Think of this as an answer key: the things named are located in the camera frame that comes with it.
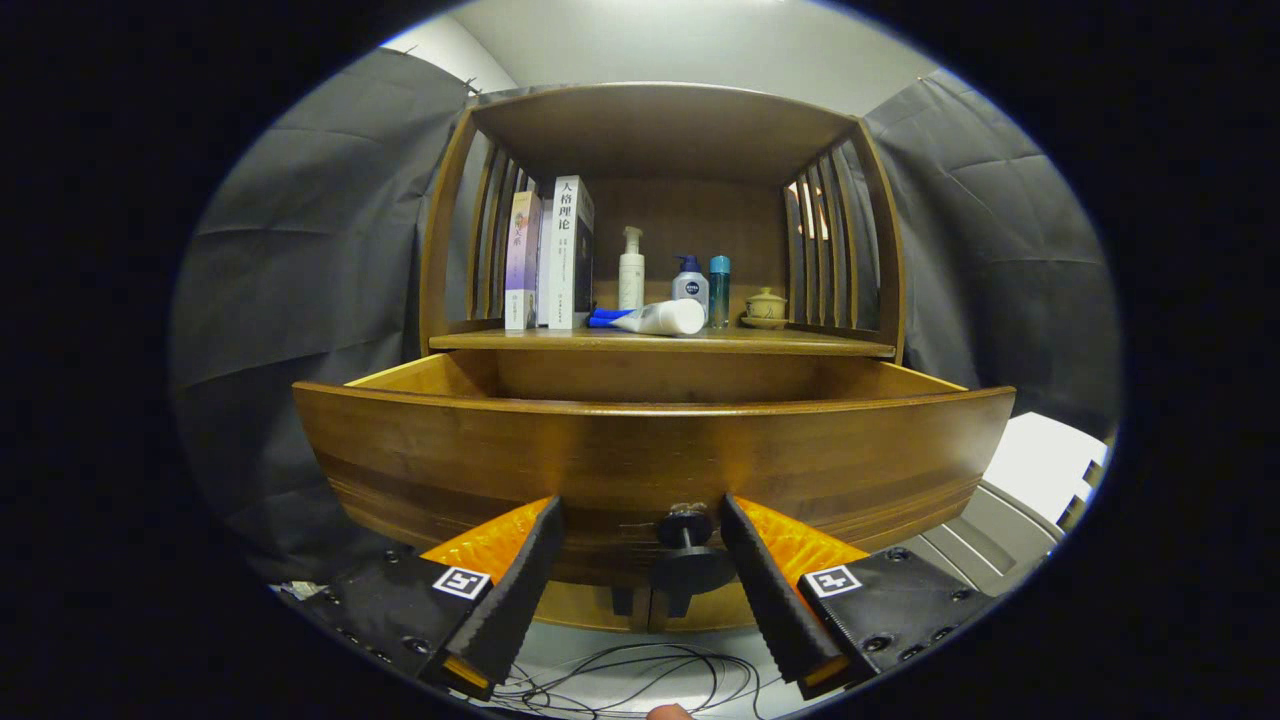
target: blue cap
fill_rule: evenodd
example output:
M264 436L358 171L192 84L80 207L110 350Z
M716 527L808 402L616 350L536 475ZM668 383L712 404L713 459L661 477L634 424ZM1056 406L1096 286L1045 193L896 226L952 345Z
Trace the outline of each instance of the blue cap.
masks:
M681 273L700 273L700 272L703 272L703 266L698 264L698 255L676 255L676 258L680 258L681 260L684 260L684 263L681 263L681 265L680 265L680 272Z

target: white pump bottle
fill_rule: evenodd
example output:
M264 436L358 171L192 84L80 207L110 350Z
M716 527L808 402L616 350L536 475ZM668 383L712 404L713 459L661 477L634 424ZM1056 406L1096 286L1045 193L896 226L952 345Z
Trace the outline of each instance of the white pump bottle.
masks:
M627 225L622 234L627 245L618 258L618 309L634 310L644 307L644 255L640 255L644 231Z

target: white tube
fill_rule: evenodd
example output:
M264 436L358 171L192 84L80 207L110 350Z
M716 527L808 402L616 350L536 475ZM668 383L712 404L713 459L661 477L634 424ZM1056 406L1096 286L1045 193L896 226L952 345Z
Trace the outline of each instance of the white tube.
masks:
M694 334L707 324L703 304L691 299L645 305L609 322L614 328L643 334Z

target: jar lid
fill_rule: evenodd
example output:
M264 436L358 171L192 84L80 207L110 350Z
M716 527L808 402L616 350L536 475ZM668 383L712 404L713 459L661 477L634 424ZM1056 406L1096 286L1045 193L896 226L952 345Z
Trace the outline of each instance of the jar lid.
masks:
M782 302L787 301L785 297L778 297L777 295L773 295L772 287L762 287L759 295L753 295L751 297L748 297L748 300L781 300Z

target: wooden cabinet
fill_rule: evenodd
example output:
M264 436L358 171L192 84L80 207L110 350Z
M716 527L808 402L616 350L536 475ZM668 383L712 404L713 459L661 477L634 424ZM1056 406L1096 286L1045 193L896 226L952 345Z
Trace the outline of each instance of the wooden cabinet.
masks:
M477 132L490 142L467 277L453 278L467 283L467 316L449 319L448 233ZM856 273L852 179L833 156L846 141L870 197L878 278ZM558 174L584 176L595 199L602 306L616 304L621 227L635 224L650 301L669 292L667 256L724 254L733 316L767 284L790 301L787 329L500 329L502 201ZM966 391L900 365L892 193L865 124L812 105L622 83L472 108L445 150L424 247L422 359L346 386L297 383L298 411L351 516L416 546L561 495L567 539L539 609L548 620L611 626L600 588L643 592L660 552L654 523L676 503L714 512L726 491L868 551L933 528L965 507L1012 407L1012 388ZM874 328L856 327L860 282L879 290ZM722 626L742 607L731 587L672 626Z

